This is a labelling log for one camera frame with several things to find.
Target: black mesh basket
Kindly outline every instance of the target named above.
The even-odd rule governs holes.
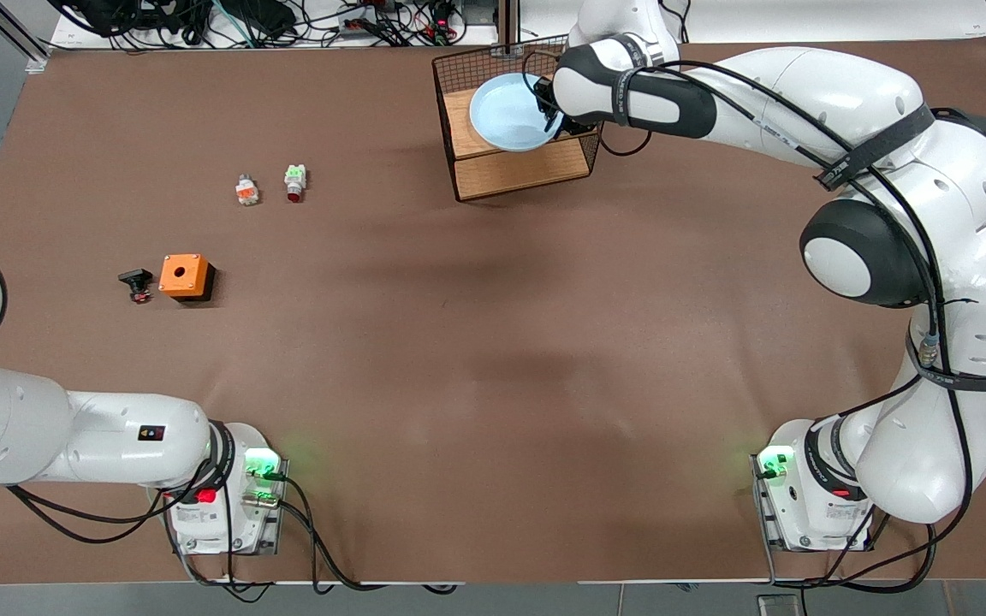
[[[458,113],[455,114],[455,126],[453,126],[451,113],[449,113],[449,108],[453,105],[451,101],[454,100],[455,107],[453,109],[456,110],[460,102],[460,97],[458,95],[453,97],[453,94],[476,90],[482,83],[500,74],[523,73],[525,58],[527,58],[527,73],[552,75],[555,68],[558,67],[558,60],[547,55],[533,54],[528,56],[528,54],[533,50],[561,54],[565,50],[567,40],[568,37],[565,35],[550,36],[550,38],[529,40],[527,43],[493,45],[478,48],[478,50],[461,51],[458,54],[442,56],[433,60],[431,67],[436,82],[439,122],[441,122],[443,131],[443,152],[447,156],[455,199],[463,202],[463,200],[543,186],[543,184],[586,178],[587,175],[591,174],[591,169],[596,162],[596,152],[599,151],[599,136],[595,130],[582,133],[582,135],[560,137],[557,141],[551,141],[550,144],[543,145],[543,147],[532,152],[505,152],[494,149],[494,151],[477,153],[476,155],[473,152],[458,152],[458,140],[453,139],[453,129],[467,130],[469,128],[469,122],[466,127],[458,126]],[[556,151],[549,149],[552,145]],[[579,152],[571,151],[574,147],[579,148]],[[488,191],[474,192],[470,190],[468,180],[460,178],[461,175],[468,172],[469,168],[476,167],[473,161],[476,157],[481,156],[500,157],[500,159],[491,159],[490,164],[486,165],[493,171],[485,170],[482,173],[503,180],[506,186],[504,190],[490,187]],[[513,171],[532,170],[549,163],[549,160],[536,160],[536,164],[529,165],[529,161],[521,159],[521,157],[527,156],[531,156],[533,159],[556,157],[559,161],[568,160],[571,157],[574,170],[571,173],[552,175],[548,179],[524,178],[513,183],[512,178],[509,178]],[[461,167],[460,161],[466,161],[465,168]],[[460,179],[462,179],[462,190],[460,190]]]

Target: blue plate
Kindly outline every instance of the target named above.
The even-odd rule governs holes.
[[[535,86],[539,77],[527,75],[527,82]],[[478,88],[470,98],[470,123],[482,139],[502,151],[533,151],[551,140],[561,125],[562,114],[547,130],[547,118],[539,110],[535,93],[525,85],[524,75],[502,74]]]

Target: small white connector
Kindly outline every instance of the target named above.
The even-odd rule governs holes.
[[[302,198],[302,191],[306,188],[306,165],[289,164],[287,173],[284,175],[284,183],[287,186],[289,202],[299,203],[299,199]]]
[[[238,203],[242,205],[257,205],[261,198],[257,184],[253,183],[249,175],[243,173],[238,176],[238,186],[235,187],[235,194],[238,195]]]

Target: brown table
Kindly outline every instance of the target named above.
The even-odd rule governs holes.
[[[985,40],[830,47],[986,114]],[[56,54],[0,151],[0,366],[258,426],[363,580],[766,577],[748,453],[884,393],[907,313],[805,273],[798,235],[829,198],[809,169],[720,145],[658,138],[590,179],[455,203],[433,57]],[[312,173],[298,205],[290,163]],[[235,202],[239,173],[261,205]],[[211,307],[129,303],[116,274],[171,252],[220,269]],[[132,486],[35,488],[145,505]],[[892,527],[845,571],[919,533]],[[782,576],[829,562],[783,556]],[[235,570],[306,580],[305,538],[289,526],[282,556]],[[932,574],[986,578],[986,483]],[[181,578],[157,523],[83,546],[0,488],[0,583]]]

